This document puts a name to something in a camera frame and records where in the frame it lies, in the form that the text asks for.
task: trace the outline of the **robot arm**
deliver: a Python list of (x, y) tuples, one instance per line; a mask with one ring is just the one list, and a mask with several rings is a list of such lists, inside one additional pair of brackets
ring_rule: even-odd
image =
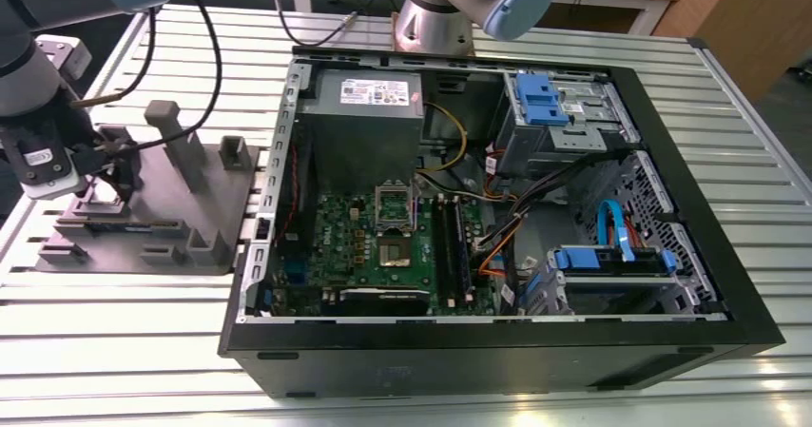
[(552, 0), (407, 0), (395, 29), (401, 51), (464, 55), (472, 52), (471, 21), (499, 40), (524, 34)]
[(104, 159), (104, 138), (32, 32), (132, 13), (169, 0), (0, 0), (0, 143), (25, 194), (52, 199), (81, 191)]

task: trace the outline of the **power supply label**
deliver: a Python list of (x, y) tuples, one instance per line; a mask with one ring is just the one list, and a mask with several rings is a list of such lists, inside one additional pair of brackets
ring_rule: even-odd
[(345, 80), (341, 83), (341, 104), (364, 106), (408, 106), (408, 82)]

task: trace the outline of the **ram slot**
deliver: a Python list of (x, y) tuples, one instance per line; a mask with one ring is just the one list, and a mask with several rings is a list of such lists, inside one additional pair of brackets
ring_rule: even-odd
[(471, 302), (471, 266), (468, 265), (468, 241), (465, 239), (465, 222), (461, 216), (459, 196), (447, 204), (448, 225), (452, 230), (449, 236), (451, 254), (455, 257), (455, 288), (459, 302)]
[(432, 243), (433, 243), (433, 274), (436, 280), (436, 296), (440, 306), (456, 306), (453, 254), (449, 252), (448, 226), (445, 220), (447, 203), (443, 196), (432, 202)]

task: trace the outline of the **green circuit board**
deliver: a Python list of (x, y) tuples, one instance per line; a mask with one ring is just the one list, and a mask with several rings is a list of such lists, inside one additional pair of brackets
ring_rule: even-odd
[[(396, 199), (383, 203), (387, 219), (403, 218), (408, 208)], [(431, 316), (491, 315), (493, 299), (489, 287), (475, 289), (468, 305), (448, 307), (436, 296), (432, 246), (432, 199), (412, 203), (416, 226), (396, 235), (376, 230), (375, 194), (321, 195), (316, 213), (313, 251), (307, 262), (304, 284), (287, 292), (287, 309), (295, 316), (319, 316), (323, 289), (331, 287), (397, 287), (432, 294)], [(465, 236), (469, 242), (483, 235), (480, 206), (460, 202)]]

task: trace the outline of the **motherboard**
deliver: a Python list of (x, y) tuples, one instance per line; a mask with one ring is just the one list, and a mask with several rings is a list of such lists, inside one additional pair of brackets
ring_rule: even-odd
[(320, 195), (315, 222), (309, 258), (281, 265), (277, 315), (493, 314), (492, 282), (467, 263), (484, 234), (475, 201), (412, 197), (411, 186), (385, 184)]

